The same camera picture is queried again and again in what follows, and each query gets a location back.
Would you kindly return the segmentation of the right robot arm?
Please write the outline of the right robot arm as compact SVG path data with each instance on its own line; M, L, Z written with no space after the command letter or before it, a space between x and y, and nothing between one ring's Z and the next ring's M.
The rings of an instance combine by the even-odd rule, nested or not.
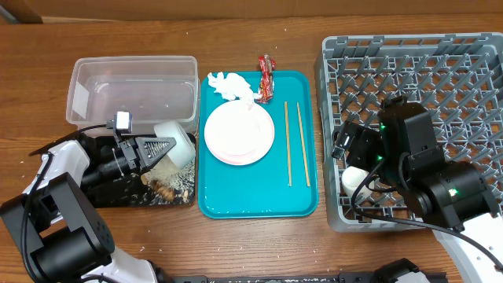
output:
M379 127L346 121L332 132L332 157L367 171L356 190L379 180L401 195L419 220L368 213L370 219L433 230L466 282L502 280L502 214L478 169L448 161L437 142L428 110L405 97L386 99L377 113Z

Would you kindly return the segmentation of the wooden chopstick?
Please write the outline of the wooden chopstick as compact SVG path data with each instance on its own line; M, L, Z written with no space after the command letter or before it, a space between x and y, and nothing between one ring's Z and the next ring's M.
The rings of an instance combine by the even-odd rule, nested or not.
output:
M301 142L302 154L303 154L304 173L305 173L307 187L310 187L310 174L309 174L309 167L308 167L308 163L307 163L307 151L306 151L306 144L305 144L304 131L303 131L303 119L302 119L302 114L300 111L299 102L296 103L296 108L297 108L297 117L298 117L298 124L299 124L299 136L300 136L300 142Z
M291 158L290 128L289 128L287 101L284 101L284 108L285 108L285 138L286 138L286 150L287 150L287 162L288 162L288 186L292 187L292 158Z

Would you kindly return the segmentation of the white napkin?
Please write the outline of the white napkin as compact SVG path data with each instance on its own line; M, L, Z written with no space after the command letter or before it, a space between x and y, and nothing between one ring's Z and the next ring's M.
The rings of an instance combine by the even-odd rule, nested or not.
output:
M208 85L213 87L214 92L221 94L227 101L236 99L242 100L247 104L253 104L259 100L262 95L260 92L254 92L251 85L241 75L230 72L225 75L223 72L209 73L207 75Z

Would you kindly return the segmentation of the white cup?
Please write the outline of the white cup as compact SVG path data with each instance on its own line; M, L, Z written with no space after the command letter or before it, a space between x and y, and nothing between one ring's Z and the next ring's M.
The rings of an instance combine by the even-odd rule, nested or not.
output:
M368 174L368 171L364 171L357 167L347 167L341 175L342 187L345 194L348 197L352 197L360 183L367 177ZM369 198L373 192L372 189L374 188L375 182L372 181L359 191L356 200L365 200Z

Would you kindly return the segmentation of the white bowl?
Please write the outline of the white bowl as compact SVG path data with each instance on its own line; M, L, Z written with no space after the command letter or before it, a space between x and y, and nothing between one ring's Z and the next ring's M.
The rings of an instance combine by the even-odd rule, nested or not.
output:
M186 167L196 156L196 150L184 128L175 120L170 120L154 126L158 138L173 138L175 145L167 152L167 156L178 169Z

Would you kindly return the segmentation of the red snack wrapper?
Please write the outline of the red snack wrapper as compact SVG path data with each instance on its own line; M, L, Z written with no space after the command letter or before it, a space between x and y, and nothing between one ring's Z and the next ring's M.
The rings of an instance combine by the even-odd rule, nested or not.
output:
M259 83L259 97L256 101L260 104L267 104L274 95L274 70L276 62L268 54L259 57L259 66L262 77Z

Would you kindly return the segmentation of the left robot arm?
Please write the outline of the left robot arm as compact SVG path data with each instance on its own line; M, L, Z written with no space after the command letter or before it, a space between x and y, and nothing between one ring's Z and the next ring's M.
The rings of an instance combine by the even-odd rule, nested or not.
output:
M31 280L50 282L172 282L149 260L116 247L104 219L80 188L90 165L84 148L64 141L42 154L32 183L1 206L1 219Z

